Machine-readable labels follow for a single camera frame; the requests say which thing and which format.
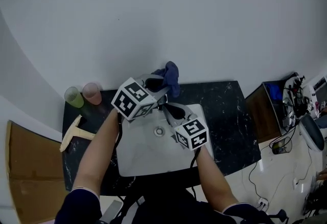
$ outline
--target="forearm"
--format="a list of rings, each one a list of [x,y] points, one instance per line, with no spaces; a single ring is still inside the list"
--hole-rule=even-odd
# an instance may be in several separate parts
[[[238,202],[205,146],[202,146],[196,162],[203,192],[214,209],[222,211],[227,206]]]
[[[110,164],[118,132],[117,112],[113,110],[86,149],[73,188],[82,186],[100,194],[100,185]]]

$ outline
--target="drain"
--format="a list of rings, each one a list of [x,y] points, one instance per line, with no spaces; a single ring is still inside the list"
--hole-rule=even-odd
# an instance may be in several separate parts
[[[165,129],[163,127],[157,126],[154,128],[154,134],[157,137],[162,137],[163,135],[165,135]]]

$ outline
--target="cardboard box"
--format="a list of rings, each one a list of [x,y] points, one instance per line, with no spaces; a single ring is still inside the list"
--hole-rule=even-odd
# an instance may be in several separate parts
[[[23,224],[56,217],[65,190],[60,143],[8,122],[6,164],[17,215]]]

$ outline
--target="dark sleeve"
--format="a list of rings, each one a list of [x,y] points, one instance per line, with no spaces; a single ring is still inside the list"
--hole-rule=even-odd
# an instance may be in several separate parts
[[[76,189],[66,196],[56,216],[55,224],[94,223],[101,216],[97,196],[88,190]]]
[[[239,203],[230,206],[223,211],[223,214],[240,217],[249,221],[250,223],[274,223],[264,211],[259,211],[248,203]]]

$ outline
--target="black marble table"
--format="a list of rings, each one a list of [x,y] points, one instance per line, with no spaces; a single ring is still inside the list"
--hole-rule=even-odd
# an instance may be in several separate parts
[[[116,90],[103,91],[102,103],[93,106],[87,101],[81,109],[66,103],[63,136],[73,120],[83,116],[79,127],[96,133],[112,109],[111,101]],[[232,174],[261,159],[260,150],[252,130],[252,121],[237,81],[182,84],[178,98],[168,96],[169,102],[184,105],[201,104],[209,128],[215,162],[224,175]],[[71,190],[82,156],[89,140],[73,137],[62,153],[66,190]],[[101,195],[125,196],[137,190],[160,188],[160,185],[188,188],[200,184],[196,167],[174,172],[121,177],[114,152],[101,186]]]

